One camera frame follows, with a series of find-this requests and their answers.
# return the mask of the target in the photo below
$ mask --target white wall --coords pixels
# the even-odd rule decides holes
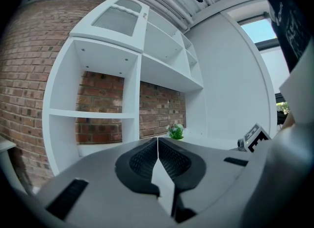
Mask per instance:
[[[261,51],[262,58],[270,74],[275,93],[280,93],[279,87],[289,77],[289,69],[280,47]]]
[[[207,104],[208,136],[238,139],[259,123],[277,126],[271,79],[257,48],[227,14],[216,14],[186,34],[195,47]]]

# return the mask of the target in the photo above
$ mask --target white shelving unit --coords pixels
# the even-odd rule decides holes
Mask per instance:
[[[122,113],[76,111],[84,71],[124,77]],[[140,81],[184,92],[188,129],[206,136],[203,80],[191,42],[145,4],[107,0],[71,31],[47,82],[43,136],[55,175],[81,156],[139,139]],[[122,119],[122,144],[78,146],[77,117]]]

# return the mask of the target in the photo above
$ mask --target cabinet door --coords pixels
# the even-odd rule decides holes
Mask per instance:
[[[106,0],[89,12],[71,36],[113,43],[142,53],[149,6],[137,0]]]

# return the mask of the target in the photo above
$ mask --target black slot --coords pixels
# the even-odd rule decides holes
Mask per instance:
[[[249,161],[246,161],[246,160],[241,160],[241,159],[237,159],[237,158],[233,158],[233,157],[227,157],[224,159],[225,162],[228,162],[228,163],[233,163],[233,164],[236,164],[236,165],[240,165],[240,166],[243,166],[245,167],[247,165],[247,163]]]
[[[74,179],[46,210],[61,220],[65,219],[87,185],[84,180]]]

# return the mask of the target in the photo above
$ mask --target frosted glass panel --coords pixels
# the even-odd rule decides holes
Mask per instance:
[[[139,13],[142,9],[142,7],[139,4],[131,0],[118,0],[115,4],[118,6],[123,6],[125,8],[131,9],[137,13]]]
[[[94,22],[93,26],[132,36],[136,21],[136,15],[110,7]]]

